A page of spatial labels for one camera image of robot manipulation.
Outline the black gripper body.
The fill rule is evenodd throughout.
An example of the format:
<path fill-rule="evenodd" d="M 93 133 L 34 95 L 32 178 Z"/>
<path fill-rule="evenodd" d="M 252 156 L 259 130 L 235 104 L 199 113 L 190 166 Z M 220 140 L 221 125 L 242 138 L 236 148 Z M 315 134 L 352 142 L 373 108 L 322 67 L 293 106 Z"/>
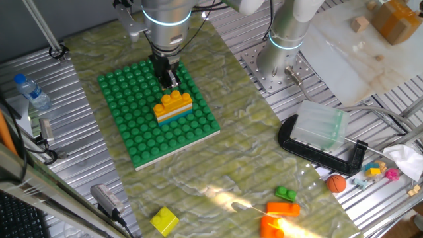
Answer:
<path fill-rule="evenodd" d="M 179 59 L 170 60 L 169 57 L 153 54 L 152 64 L 155 71 L 176 71 L 180 65 L 180 61 Z"/>

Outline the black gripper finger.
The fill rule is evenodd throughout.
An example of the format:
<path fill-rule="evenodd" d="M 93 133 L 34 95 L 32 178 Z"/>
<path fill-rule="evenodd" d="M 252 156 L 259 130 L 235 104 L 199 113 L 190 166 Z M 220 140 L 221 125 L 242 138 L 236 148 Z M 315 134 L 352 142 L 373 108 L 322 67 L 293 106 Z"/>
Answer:
<path fill-rule="evenodd" d="M 171 87 L 171 78 L 169 72 L 166 69 L 160 70 L 158 76 L 162 88 L 169 89 Z"/>
<path fill-rule="evenodd" d="M 169 76 L 169 88 L 175 88 L 181 84 L 181 81 L 177 74 L 176 69 L 169 69 L 168 76 Z"/>

